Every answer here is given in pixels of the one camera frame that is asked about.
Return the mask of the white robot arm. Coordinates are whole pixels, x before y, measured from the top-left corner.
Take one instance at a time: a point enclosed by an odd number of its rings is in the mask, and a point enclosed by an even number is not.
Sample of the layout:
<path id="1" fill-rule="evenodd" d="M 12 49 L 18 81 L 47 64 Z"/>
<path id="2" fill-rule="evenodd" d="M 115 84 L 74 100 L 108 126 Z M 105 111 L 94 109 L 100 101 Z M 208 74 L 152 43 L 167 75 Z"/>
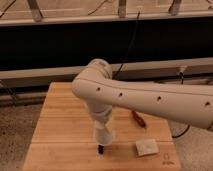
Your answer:
<path id="1" fill-rule="evenodd" d="M 94 59 L 75 77 L 72 92 L 99 122 L 117 106 L 213 132 L 213 86 L 117 81 L 108 62 Z"/>

